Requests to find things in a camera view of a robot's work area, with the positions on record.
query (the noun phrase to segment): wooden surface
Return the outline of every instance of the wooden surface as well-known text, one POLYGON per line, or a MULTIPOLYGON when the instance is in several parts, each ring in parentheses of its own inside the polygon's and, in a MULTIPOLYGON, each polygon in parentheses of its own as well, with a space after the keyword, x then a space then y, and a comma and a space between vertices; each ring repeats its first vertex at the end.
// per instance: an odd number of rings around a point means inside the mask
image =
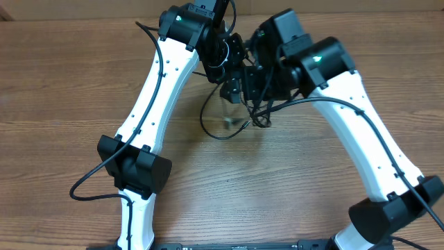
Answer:
MULTIPOLYGON (((235 31, 249 38, 266 18, 240 17, 235 31)), ((405 154, 425 175, 444 178, 444 12, 300 19, 315 41, 334 35, 344 43, 405 154)), ((134 19, 2 22, 0 34, 0 249, 111 243, 120 234, 120 201, 79 202, 68 191, 99 163, 100 136, 113 136, 134 105, 151 67, 151 41, 134 19)), ((348 208, 366 193, 325 120, 302 104, 273 114, 272 128, 213 140, 198 123, 213 87, 192 76, 166 130, 162 156, 173 170, 156 201, 157 239, 291 242, 345 227, 348 208)), ((205 114, 219 135, 231 133, 221 110, 215 98, 205 114)), ((104 170, 78 191, 113 192, 104 170)), ((444 199, 434 210, 444 218, 444 199)), ((429 216, 397 235, 430 249, 444 244, 429 216)))
MULTIPOLYGON (((286 8, 298 13, 346 13, 442 10, 444 0, 235 0, 239 15, 274 15, 286 8)), ((0 0, 7 20, 159 17, 172 5, 190 0, 0 0)))

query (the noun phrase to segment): wall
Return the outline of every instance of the wall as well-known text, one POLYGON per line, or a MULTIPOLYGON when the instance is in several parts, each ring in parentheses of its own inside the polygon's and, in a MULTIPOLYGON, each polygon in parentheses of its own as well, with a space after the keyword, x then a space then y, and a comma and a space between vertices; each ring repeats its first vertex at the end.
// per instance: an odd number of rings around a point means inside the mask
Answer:
MULTIPOLYGON (((9 20, 97 19, 158 17, 170 6, 187 2, 190 0, 0 0, 0 6, 9 20)), ((442 10, 444 0, 236 0, 236 5, 240 15, 269 15, 285 8, 298 13, 442 10)))

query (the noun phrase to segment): robotic arm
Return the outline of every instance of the robotic arm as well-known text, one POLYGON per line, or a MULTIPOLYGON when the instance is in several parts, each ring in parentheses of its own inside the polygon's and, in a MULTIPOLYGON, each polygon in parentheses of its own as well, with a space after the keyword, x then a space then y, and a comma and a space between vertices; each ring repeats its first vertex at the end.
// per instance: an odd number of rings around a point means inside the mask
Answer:
MULTIPOLYGON (((335 130, 364 182, 368 198, 350 208, 352 223, 347 228, 330 240, 300 240, 274 248, 383 249, 378 248, 380 242, 422 216, 424 208, 392 166, 393 161, 374 128, 356 110, 321 99, 346 101, 365 113, 396 157, 404 177, 428 205, 433 205, 444 193, 443 183, 436 176, 424 177, 401 152, 373 108, 355 64, 339 41, 329 37, 314 44, 309 34, 304 33, 294 11, 285 10, 265 21, 244 43, 238 34, 228 37, 221 28, 227 5, 227 0, 196 0, 195 5, 173 6, 160 18, 158 44, 164 64, 162 84, 130 146, 105 166, 108 174, 114 177, 119 194, 133 202, 130 215, 128 202, 122 199, 121 236, 109 248, 128 249, 128 238, 133 250, 153 247, 155 196, 164 187, 172 166, 170 160, 159 157, 165 128, 183 86, 201 60, 208 80, 222 84, 221 97, 232 103, 239 103, 241 94, 245 100, 259 102, 288 100, 293 89, 299 89, 306 100, 317 98, 319 101, 313 102, 314 107, 335 130), (248 58, 248 52, 255 57, 255 65, 247 67, 243 60, 248 58), (130 217, 133 223, 131 235, 128 235, 130 217)), ((114 138, 103 135, 100 139, 97 148, 102 160, 118 152, 128 141, 153 97, 160 70, 158 52, 127 120, 114 138)), ((182 248, 179 244, 171 244, 160 249, 176 250, 176 246, 182 248)))

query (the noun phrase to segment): green light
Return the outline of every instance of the green light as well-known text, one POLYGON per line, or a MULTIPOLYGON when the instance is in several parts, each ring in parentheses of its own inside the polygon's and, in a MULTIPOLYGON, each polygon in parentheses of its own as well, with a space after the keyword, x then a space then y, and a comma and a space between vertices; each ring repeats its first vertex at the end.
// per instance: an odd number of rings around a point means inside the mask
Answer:
POLYGON ((321 59, 322 59, 322 56, 314 56, 314 57, 313 57, 313 60, 314 60, 315 62, 319 62, 321 59))

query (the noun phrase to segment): wooden floor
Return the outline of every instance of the wooden floor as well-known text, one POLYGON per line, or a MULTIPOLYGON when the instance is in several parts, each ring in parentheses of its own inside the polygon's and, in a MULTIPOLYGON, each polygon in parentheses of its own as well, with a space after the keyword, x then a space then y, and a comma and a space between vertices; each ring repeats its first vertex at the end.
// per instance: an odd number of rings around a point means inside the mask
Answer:
MULTIPOLYGON (((266 18, 240 17, 235 31, 249 38, 266 18)), ((333 35, 344 43, 400 147, 425 175, 444 178, 444 12, 300 19, 315 41, 333 35)), ((127 117, 153 54, 133 19, 0 23, 0 249, 84 249, 118 237, 120 201, 79 202, 68 191, 99 163, 96 143, 127 117)), ((273 114, 272 128, 213 140, 198 123, 213 87, 192 76, 166 130, 162 156, 173 170, 156 201, 157 239, 293 242, 345 227, 348 208, 366 193, 325 120, 303 104, 273 114)), ((206 122, 228 134, 221 105, 210 102, 206 122)), ((116 191, 101 171, 78 193, 116 191)), ((434 210, 444 219, 444 199, 434 210)), ((428 215, 397 235, 443 249, 428 215)))

